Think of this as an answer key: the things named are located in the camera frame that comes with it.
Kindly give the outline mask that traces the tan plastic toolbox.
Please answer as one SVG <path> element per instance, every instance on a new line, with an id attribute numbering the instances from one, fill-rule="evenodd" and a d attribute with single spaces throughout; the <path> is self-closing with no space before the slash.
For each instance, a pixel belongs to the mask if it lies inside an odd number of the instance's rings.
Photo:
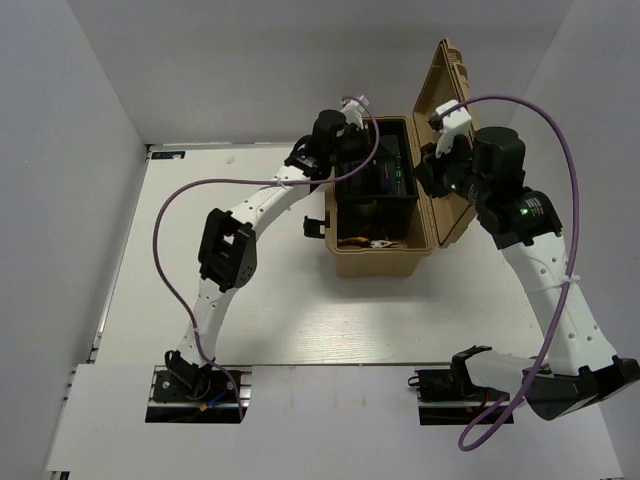
<path id="1" fill-rule="evenodd" d="M 303 231 L 305 236 L 325 242 L 335 258 L 337 276 L 408 277 L 423 258 L 458 241 L 467 230 L 476 215 L 475 208 L 455 194 L 444 198 L 429 197 L 417 182 L 414 170 L 420 163 L 422 147 L 438 139 L 428 124 L 429 116 L 438 106 L 450 100 L 466 100 L 469 96 L 468 73 L 462 54 L 448 39 L 443 39 L 436 48 L 412 114 L 364 121 L 372 138 L 380 138 L 379 119 L 403 119 L 406 122 L 417 199 L 412 202 L 374 200 L 339 203 L 335 197 L 335 183 L 358 174 L 369 162 L 335 165 L 332 172 L 338 178 L 323 188 L 324 216 L 321 219 L 305 218 Z M 339 248 L 337 240 L 348 237 L 401 241 L 405 247 Z"/>

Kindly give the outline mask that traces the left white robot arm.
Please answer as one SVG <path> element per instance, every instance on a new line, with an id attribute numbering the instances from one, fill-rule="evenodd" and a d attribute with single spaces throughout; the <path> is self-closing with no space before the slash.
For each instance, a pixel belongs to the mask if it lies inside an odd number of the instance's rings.
<path id="1" fill-rule="evenodd" d="M 344 100 L 339 110 L 323 110 L 311 134 L 301 138 L 270 180 L 230 210 L 213 209 L 206 218 L 197 253 L 199 291 L 187 306 L 190 327 L 165 364 L 188 398 L 199 399 L 211 387 L 215 347 L 227 309 L 237 291 L 257 270 L 257 242 L 288 208 L 319 185 L 338 177 L 340 162 L 370 162 L 380 138 L 369 138 L 364 121 L 372 115 L 362 98 Z"/>

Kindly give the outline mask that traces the yellow black needle-nose pliers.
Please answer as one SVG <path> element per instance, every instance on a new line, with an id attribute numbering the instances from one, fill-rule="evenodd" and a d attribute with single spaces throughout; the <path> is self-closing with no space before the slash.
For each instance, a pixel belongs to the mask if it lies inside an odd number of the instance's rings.
<path id="1" fill-rule="evenodd" d="M 404 248 L 405 243 L 401 241 L 385 240 L 385 239 L 369 240 L 366 243 L 366 247 L 371 249 Z"/>

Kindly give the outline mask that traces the green black precision screwdriver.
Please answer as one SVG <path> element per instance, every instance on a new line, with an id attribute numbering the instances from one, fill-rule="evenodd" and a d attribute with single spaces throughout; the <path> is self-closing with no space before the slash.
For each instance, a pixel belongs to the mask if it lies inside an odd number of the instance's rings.
<path id="1" fill-rule="evenodd" d="M 395 182 L 396 182 L 396 190 L 397 194 L 400 194 L 401 186 L 403 179 L 403 169 L 402 169 L 402 157 L 398 153 L 395 157 Z"/>

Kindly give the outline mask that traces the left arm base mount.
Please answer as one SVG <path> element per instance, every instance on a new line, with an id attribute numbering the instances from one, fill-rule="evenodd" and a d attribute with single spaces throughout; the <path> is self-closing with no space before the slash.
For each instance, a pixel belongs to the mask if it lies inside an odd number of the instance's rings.
<path id="1" fill-rule="evenodd" d="M 148 424 L 221 424 L 241 423 L 239 408 L 247 413 L 252 372 L 249 367 L 231 368 L 239 389 L 240 401 L 227 376 L 219 370 L 211 371 L 195 395 L 189 395 L 180 382 L 165 368 L 154 369 L 145 422 Z"/>

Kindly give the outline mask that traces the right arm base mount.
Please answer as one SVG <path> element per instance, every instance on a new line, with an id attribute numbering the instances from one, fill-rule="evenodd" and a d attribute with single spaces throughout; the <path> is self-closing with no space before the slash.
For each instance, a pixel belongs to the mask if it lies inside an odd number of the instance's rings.
<path id="1" fill-rule="evenodd" d="M 484 387 L 472 387 L 464 393 L 450 369 L 443 366 L 416 370 L 407 384 L 417 394 L 421 426 L 468 425 L 504 395 Z"/>

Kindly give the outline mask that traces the blue red handled screwdriver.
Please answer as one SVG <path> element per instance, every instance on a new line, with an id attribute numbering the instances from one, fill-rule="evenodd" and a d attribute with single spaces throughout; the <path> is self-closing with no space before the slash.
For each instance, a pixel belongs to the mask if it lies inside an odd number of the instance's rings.
<path id="1" fill-rule="evenodd" d="M 387 163 L 383 162 L 382 165 L 384 191 L 387 195 L 391 195 L 393 193 L 393 186 L 387 168 Z"/>

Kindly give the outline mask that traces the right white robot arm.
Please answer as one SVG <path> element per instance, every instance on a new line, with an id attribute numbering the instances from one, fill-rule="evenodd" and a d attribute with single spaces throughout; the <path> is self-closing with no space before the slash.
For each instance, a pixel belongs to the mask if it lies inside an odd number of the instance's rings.
<path id="1" fill-rule="evenodd" d="M 550 421 L 599 403 L 639 380 L 639 363 L 622 358 L 566 269 L 562 224 L 549 197 L 524 184 L 525 144 L 506 127 L 458 134 L 451 149 L 421 149 L 415 175 L 432 198 L 456 196 L 477 212 L 483 229 L 515 272 L 540 328 L 552 334 L 540 369 L 531 358 L 473 346 L 452 357 L 448 387 L 472 399 L 485 389 L 515 394 Z"/>

